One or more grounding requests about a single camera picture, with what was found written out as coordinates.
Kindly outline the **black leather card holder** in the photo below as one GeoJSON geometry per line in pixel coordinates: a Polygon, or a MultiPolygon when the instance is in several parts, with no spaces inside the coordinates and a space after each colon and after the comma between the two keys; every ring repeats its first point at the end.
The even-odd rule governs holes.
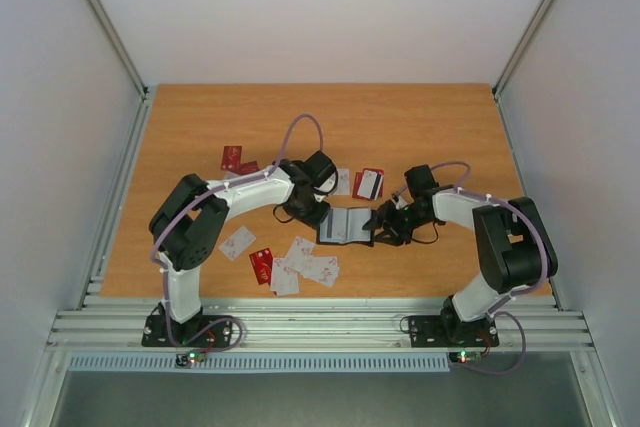
{"type": "Polygon", "coordinates": [[[369,208],[331,207],[317,228],[316,243],[320,245],[374,244],[374,231],[365,229],[372,219],[369,208]]]}

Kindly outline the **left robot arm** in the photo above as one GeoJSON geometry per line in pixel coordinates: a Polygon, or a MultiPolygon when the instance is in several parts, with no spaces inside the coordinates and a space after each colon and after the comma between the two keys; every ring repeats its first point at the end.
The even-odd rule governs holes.
{"type": "Polygon", "coordinates": [[[179,345],[195,342],[203,318],[200,268],[213,253],[225,223],[262,207],[282,208],[309,227],[323,221],[325,197],[337,187],[338,171],[322,151],[308,159],[280,159],[229,180],[184,176],[152,217],[150,260],[163,276],[165,331],[179,345]]]}

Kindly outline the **red card with white card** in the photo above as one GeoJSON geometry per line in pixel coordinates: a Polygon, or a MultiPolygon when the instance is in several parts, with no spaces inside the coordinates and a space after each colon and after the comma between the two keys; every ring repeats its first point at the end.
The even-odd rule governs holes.
{"type": "Polygon", "coordinates": [[[384,171],[364,168],[356,173],[353,197],[363,200],[377,200],[382,196],[384,171]]]}

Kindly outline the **white floral card centre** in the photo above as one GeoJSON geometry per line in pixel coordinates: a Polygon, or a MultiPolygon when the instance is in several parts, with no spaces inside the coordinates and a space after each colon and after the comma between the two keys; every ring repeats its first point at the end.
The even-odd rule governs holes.
{"type": "Polygon", "coordinates": [[[334,194],[338,196],[346,196],[350,194],[350,170],[339,168],[337,170],[337,181],[334,194]]]}

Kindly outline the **white floral cards near holder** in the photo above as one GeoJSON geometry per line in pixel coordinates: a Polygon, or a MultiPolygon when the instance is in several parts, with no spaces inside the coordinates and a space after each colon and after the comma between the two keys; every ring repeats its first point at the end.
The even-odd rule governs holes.
{"type": "Polygon", "coordinates": [[[300,274],[326,287],[332,287],[339,276],[339,262],[336,256],[307,256],[300,274]]]}

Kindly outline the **white floral card pile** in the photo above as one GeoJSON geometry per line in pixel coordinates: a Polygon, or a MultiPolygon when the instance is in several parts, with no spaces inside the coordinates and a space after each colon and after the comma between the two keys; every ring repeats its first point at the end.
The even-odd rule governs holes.
{"type": "Polygon", "coordinates": [[[296,237],[284,257],[273,259],[270,290],[275,295],[287,296],[299,293],[298,276],[314,248],[314,242],[296,237]]]}

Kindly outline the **white floral card front left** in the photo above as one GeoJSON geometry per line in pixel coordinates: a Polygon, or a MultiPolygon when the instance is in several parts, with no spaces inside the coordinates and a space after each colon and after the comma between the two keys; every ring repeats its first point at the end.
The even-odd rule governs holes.
{"type": "Polygon", "coordinates": [[[246,227],[240,227],[227,240],[222,242],[219,250],[230,261],[235,261],[256,240],[256,237],[246,227]]]}

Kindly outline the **red card far left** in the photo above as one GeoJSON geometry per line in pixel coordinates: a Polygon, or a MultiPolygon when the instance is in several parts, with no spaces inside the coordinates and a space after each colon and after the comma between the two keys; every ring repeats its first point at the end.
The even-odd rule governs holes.
{"type": "Polygon", "coordinates": [[[221,166],[224,171],[237,171],[242,164],[242,147],[227,145],[223,147],[221,166]]]}

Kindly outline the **right controller board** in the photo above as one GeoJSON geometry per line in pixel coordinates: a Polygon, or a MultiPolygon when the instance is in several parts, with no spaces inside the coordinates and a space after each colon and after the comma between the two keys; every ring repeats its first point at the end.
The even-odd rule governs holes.
{"type": "Polygon", "coordinates": [[[479,362],[489,355],[490,351],[469,351],[461,350],[449,353],[449,361],[453,364],[465,365],[469,363],[479,362]]]}

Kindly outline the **left controller board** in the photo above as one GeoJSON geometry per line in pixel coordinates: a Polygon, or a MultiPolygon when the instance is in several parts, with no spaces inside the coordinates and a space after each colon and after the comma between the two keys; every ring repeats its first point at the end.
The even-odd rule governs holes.
{"type": "Polygon", "coordinates": [[[207,353],[204,351],[189,351],[175,356],[175,366],[177,368],[192,368],[202,364],[207,360],[207,353]]]}

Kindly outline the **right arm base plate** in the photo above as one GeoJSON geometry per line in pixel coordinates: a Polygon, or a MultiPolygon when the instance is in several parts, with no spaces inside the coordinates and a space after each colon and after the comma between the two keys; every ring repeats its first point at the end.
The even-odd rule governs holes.
{"type": "Polygon", "coordinates": [[[497,347],[500,344],[494,322],[446,320],[440,315],[407,318],[408,335],[414,348],[497,347]]]}

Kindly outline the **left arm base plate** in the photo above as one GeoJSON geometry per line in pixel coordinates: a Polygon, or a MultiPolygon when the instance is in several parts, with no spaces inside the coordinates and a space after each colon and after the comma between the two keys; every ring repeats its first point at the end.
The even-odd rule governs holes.
{"type": "Polygon", "coordinates": [[[146,318],[141,345],[153,348],[225,349],[237,339],[239,326],[230,317],[199,314],[180,324],[163,312],[146,318]]]}

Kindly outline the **aluminium table edge rail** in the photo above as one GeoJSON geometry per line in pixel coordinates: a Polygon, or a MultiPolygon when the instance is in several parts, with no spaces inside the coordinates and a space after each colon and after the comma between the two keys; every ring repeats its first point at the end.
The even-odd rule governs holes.
{"type": "MultiPolygon", "coordinates": [[[[58,312],[46,345],[59,350],[138,350],[151,298],[88,296],[78,310],[58,312]]],[[[440,311],[436,298],[209,298],[207,314],[232,316],[244,326],[241,352],[406,351],[400,325],[414,314],[440,311]]],[[[497,319],[499,349],[533,352],[591,351],[584,315],[561,310],[551,297],[523,297],[497,319]]]]}

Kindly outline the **left frame post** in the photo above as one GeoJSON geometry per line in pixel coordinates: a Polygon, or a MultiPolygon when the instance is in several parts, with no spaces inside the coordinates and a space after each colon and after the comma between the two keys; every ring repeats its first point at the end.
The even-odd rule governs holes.
{"type": "Polygon", "coordinates": [[[148,87],[142,80],[142,77],[135,66],[127,48],[125,47],[121,36],[112,22],[103,2],[101,0],[85,0],[100,29],[106,36],[106,39],[113,49],[120,64],[124,68],[131,84],[141,99],[145,99],[148,93],[148,87]]]}

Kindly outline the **right frame post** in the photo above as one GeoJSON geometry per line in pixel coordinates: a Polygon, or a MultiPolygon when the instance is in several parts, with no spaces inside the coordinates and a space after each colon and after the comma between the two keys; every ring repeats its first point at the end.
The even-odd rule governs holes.
{"type": "Polygon", "coordinates": [[[502,93],[524,59],[525,54],[538,35],[556,2],[557,0],[539,0],[537,3],[524,31],[511,52],[505,67],[502,69],[492,87],[492,94],[496,102],[500,100],[502,93]]]}

